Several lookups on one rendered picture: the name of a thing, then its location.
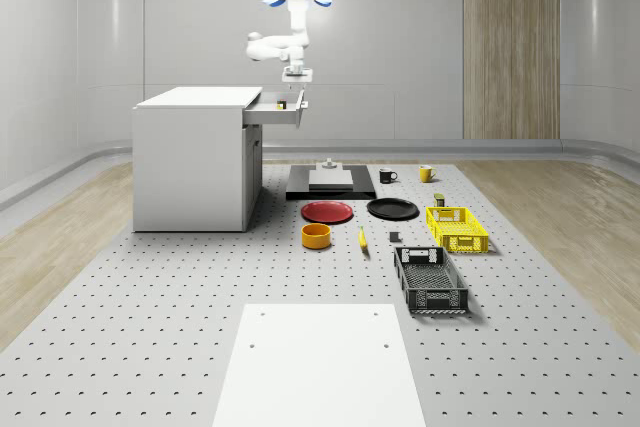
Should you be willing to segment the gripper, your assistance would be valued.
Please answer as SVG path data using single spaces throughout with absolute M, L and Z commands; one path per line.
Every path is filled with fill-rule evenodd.
M 308 84 L 312 81 L 313 70 L 311 68 L 294 69 L 293 67 L 285 67 L 282 74 L 282 82 L 291 84 Z

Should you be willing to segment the white drawer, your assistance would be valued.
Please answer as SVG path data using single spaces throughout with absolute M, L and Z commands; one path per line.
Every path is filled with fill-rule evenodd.
M 308 102 L 304 98 L 305 91 L 287 90 L 262 91 L 243 111 L 243 123 L 256 124 L 293 124 L 300 125 L 303 110 Z M 277 109 L 277 101 L 285 100 L 285 110 Z

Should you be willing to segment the black stove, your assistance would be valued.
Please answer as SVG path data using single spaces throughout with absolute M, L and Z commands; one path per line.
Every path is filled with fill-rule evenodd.
M 372 200 L 376 192 L 364 165 L 325 162 L 293 165 L 286 188 L 287 200 Z

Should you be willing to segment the red plate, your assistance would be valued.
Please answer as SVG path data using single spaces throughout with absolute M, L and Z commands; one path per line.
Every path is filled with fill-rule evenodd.
M 353 217 L 353 210 L 343 202 L 316 201 L 304 205 L 301 215 L 313 223 L 338 224 L 349 221 Z

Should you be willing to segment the white cabinet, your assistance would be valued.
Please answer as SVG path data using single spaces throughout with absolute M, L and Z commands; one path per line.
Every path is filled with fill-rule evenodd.
M 260 92 L 176 87 L 133 109 L 134 230 L 245 230 L 243 113 Z

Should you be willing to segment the black plate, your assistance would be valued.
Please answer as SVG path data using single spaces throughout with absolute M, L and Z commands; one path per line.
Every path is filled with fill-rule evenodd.
M 367 210 L 374 217 L 390 221 L 411 220 L 419 216 L 419 209 L 414 203 L 399 198 L 371 200 Z

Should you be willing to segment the yellow bowl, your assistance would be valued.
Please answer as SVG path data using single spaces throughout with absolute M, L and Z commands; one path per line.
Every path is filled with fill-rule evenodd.
M 322 223 L 306 224 L 301 229 L 302 245 L 309 249 L 320 250 L 331 244 L 331 228 Z

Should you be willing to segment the yellow basket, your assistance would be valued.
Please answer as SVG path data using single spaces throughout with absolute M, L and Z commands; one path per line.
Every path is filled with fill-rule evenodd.
M 488 251 L 489 235 L 466 207 L 428 207 L 426 223 L 436 244 L 449 252 Z

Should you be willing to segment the dark grey basket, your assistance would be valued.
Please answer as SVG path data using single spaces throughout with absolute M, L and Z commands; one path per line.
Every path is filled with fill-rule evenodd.
M 395 247 L 394 263 L 410 311 L 465 312 L 468 286 L 446 249 Z

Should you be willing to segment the white board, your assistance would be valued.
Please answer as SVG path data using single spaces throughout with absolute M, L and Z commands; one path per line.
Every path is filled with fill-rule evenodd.
M 213 427 L 425 427 L 391 304 L 248 304 Z

